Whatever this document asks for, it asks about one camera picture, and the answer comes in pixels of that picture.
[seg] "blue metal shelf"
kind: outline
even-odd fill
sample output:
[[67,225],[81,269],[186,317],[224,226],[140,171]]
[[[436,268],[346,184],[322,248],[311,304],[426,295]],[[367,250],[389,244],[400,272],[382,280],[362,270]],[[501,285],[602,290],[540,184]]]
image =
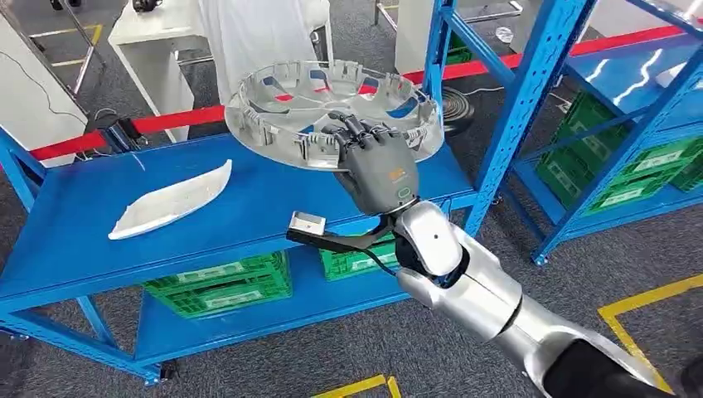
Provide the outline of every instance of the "blue metal shelf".
[[[664,92],[655,77],[688,61],[700,43],[687,35],[616,47],[584,56],[572,56],[566,73],[610,108],[616,115],[629,114],[654,104]],[[672,110],[661,129],[703,124],[703,90],[688,94]]]
[[[451,31],[507,87],[478,180],[471,184],[448,147],[419,164],[419,194],[445,211],[467,208],[466,231],[478,232],[513,155],[595,0],[545,0],[520,67],[506,68],[455,13],[435,0],[423,90],[442,103],[442,74]],[[292,252],[293,297],[218,317],[184,320],[150,296],[143,301],[136,357],[116,347],[89,294],[138,284],[242,257],[292,248],[284,232],[293,211],[327,218],[332,231],[360,233],[376,219],[359,215],[333,175],[287,167],[241,147],[230,135],[204,138],[46,170],[0,129],[0,163],[30,212],[0,275],[0,328],[6,328],[158,382],[157,363],[264,336],[405,297],[392,278],[372,273],[327,282],[314,250]],[[110,241],[127,204],[146,192],[233,161],[230,182],[210,204],[162,229]],[[20,163],[42,180],[41,186]],[[77,299],[99,338],[25,309]]]
[[[0,311],[292,247],[295,244],[284,235],[296,210],[324,215],[330,229],[341,234],[362,233],[378,223],[359,214],[331,173],[272,162],[230,134],[138,156],[146,172],[129,154],[49,170],[0,275]],[[213,202],[148,234],[108,239],[127,204],[146,192],[218,167],[228,158],[233,162],[230,182]],[[419,172],[442,176],[421,179],[423,198],[453,209],[473,204],[476,193],[448,147],[420,163]],[[81,258],[98,261],[86,266]]]
[[[582,136],[598,133],[608,124],[591,128],[578,136],[560,140],[540,151],[530,153],[511,165],[511,170],[525,185],[552,225],[545,234],[507,188],[502,192],[516,206],[518,214],[541,240],[532,259],[546,262],[547,254],[559,243],[628,222],[657,216],[703,201],[703,189],[681,192],[665,186],[652,197],[631,204],[586,215],[600,192],[622,168],[642,150],[682,138],[703,136],[703,90],[696,90],[703,79],[703,46],[692,36],[675,36],[656,41],[617,47],[584,56],[571,57],[565,70],[581,86],[595,95],[616,115],[614,121],[626,121],[630,134],[613,152],[594,180],[582,191],[579,200],[565,209],[535,173],[538,155]],[[686,62],[686,66],[666,89],[655,80],[664,70]]]
[[684,10],[672,5],[665,0],[627,0],[631,4],[640,7],[653,16],[669,22],[676,27],[680,27],[689,35],[703,40],[703,26],[698,19],[689,15],[686,17]]
[[[518,161],[515,162],[513,170],[554,226],[566,214],[566,209],[537,176],[536,164],[536,160]],[[562,241],[619,226],[625,222],[659,216],[698,203],[703,203],[703,187],[683,192],[672,185],[666,185],[652,197],[580,217],[570,225]]]
[[135,349],[137,362],[158,363],[409,297],[395,278],[380,270],[327,282],[319,251],[310,247],[291,249],[288,258],[292,298],[245,307],[222,316],[184,319],[145,294]]

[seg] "orange logo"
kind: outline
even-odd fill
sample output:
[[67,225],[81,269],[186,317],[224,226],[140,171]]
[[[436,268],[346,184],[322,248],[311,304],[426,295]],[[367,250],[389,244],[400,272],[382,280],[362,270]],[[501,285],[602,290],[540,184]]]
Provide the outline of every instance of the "orange logo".
[[405,175],[405,170],[403,170],[402,167],[398,167],[396,170],[393,170],[392,172],[388,173],[388,177],[390,177],[391,181],[395,181],[398,178],[401,178]]

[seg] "green plastic crate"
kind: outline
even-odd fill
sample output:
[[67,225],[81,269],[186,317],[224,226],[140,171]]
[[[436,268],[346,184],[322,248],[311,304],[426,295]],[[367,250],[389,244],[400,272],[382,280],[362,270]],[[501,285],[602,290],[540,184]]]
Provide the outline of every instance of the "green plastic crate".
[[[615,115],[592,95],[582,92],[576,97],[570,107],[569,114],[557,129],[552,143],[572,134],[584,131],[614,119]],[[570,144],[576,156],[582,159],[589,170],[598,172],[610,154],[618,149],[629,134],[627,126],[619,125],[601,133],[584,137]],[[549,162],[558,155],[562,148],[546,154],[542,162]],[[682,168],[690,163],[703,150],[703,140],[695,138],[683,139],[674,143],[666,143],[642,151],[615,177],[615,182],[626,182],[642,176],[668,170]]]
[[469,62],[472,58],[473,54],[466,44],[463,43],[456,33],[452,32],[449,37],[449,49],[447,50],[447,65]]
[[249,276],[176,294],[154,295],[154,297],[184,318],[199,318],[252,304],[285,299],[292,293],[288,261],[285,260],[275,265],[272,274]]
[[[393,239],[392,234],[385,235],[380,239],[380,244],[371,247],[371,252],[378,257],[378,260],[391,268],[398,265]],[[320,250],[320,257],[327,280],[347,278],[379,269],[376,262],[364,253],[334,253],[329,250]]]
[[[654,195],[679,173],[679,168],[661,170],[633,180],[611,182],[586,214]],[[536,167],[537,175],[559,198],[564,207],[571,207],[594,175],[569,149],[554,156],[548,163]]]
[[671,183],[684,192],[692,191],[703,185],[703,153],[699,154],[693,162],[684,167],[671,180]]
[[597,213],[633,201],[640,201],[657,193],[671,179],[677,170],[661,170],[635,180],[612,184],[608,190],[596,199],[586,214]]
[[256,255],[225,265],[182,272],[150,280],[143,283],[142,286],[154,296],[167,296],[188,290],[206,288],[214,284],[223,284],[237,279],[272,274],[276,272],[277,267],[286,261],[285,252],[277,251],[267,255]]

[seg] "crate label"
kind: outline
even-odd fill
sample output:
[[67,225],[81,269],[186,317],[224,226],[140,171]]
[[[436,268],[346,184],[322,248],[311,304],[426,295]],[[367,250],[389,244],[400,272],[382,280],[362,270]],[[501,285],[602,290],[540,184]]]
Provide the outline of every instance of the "crate label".
[[638,164],[638,166],[633,171],[641,172],[642,170],[647,170],[648,168],[651,168],[651,167],[661,166],[662,164],[675,162],[676,160],[678,160],[678,158],[681,157],[682,153],[683,153],[683,150],[672,152],[672,153],[667,153],[666,155],[657,156],[655,158],[649,158],[647,160],[643,160],[641,163]]
[[220,265],[219,267],[199,269],[198,271],[191,272],[183,272],[181,274],[177,274],[176,276],[178,277],[179,282],[196,282],[199,280],[205,280],[227,275],[227,268],[232,267],[234,267],[234,272],[232,272],[232,274],[238,274],[239,272],[244,271],[244,266],[242,266],[242,264],[238,262],[235,262],[232,264]]
[[258,300],[263,297],[264,296],[259,292],[259,290],[254,290],[248,293],[236,294],[234,296],[205,300],[205,305],[208,308],[222,308],[235,304],[248,303],[249,301]]
[[[383,265],[387,265],[389,263],[395,263],[397,259],[395,258],[395,253],[389,253],[387,255],[379,255],[378,260],[383,263]],[[365,259],[365,260],[358,260],[354,261],[351,263],[351,270],[352,271],[358,271],[360,269],[367,269],[369,267],[372,267],[376,265],[376,262],[373,259]]]
[[614,205],[615,203],[620,203],[621,201],[629,201],[630,199],[634,199],[635,197],[642,195],[642,191],[644,191],[644,188],[633,189],[618,195],[613,195],[606,199],[599,207]]
[[610,149],[606,147],[599,139],[590,135],[581,139],[600,160],[605,160],[610,157]]
[[572,124],[569,124],[569,128],[576,134],[588,130],[580,120],[575,120]]
[[547,169],[556,177],[557,181],[561,184],[564,189],[569,191],[571,194],[571,197],[577,197],[578,195],[581,194],[581,190],[574,184],[573,181],[571,181],[571,178],[566,175],[566,173],[559,167],[556,162],[551,162],[548,166]]

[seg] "robot forearm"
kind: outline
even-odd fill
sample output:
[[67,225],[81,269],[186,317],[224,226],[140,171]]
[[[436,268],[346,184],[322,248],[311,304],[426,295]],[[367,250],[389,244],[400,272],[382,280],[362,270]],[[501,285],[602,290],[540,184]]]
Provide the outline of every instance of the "robot forearm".
[[[420,202],[414,207],[405,214],[433,220],[438,220],[441,214],[430,202]],[[434,221],[431,228],[425,224],[420,232],[409,227],[413,223],[404,220],[405,214],[396,223],[397,233],[408,239],[423,239],[451,231],[453,239],[449,240],[461,246],[463,258],[457,265],[461,274],[455,275],[449,286],[436,284],[427,272],[422,274],[422,269],[418,272],[416,266],[401,267],[396,272],[400,286],[425,306],[443,313],[481,339],[493,340],[544,395],[575,396],[573,389],[585,394],[590,388],[593,391],[583,396],[591,396],[602,393],[597,389],[605,388],[599,385],[606,381],[617,386],[625,383],[623,388],[633,391],[628,383],[640,381],[637,385],[642,390],[637,391],[638,396],[668,396],[652,387],[653,374],[640,361],[600,334],[563,319],[524,295],[520,284],[502,270],[498,258],[451,224],[444,214],[441,215],[444,225]],[[418,256],[423,259],[423,269],[432,269],[432,245],[420,243],[413,247],[424,250]],[[436,253],[440,262],[445,261],[446,252],[442,248]],[[574,380],[561,386],[565,378]]]

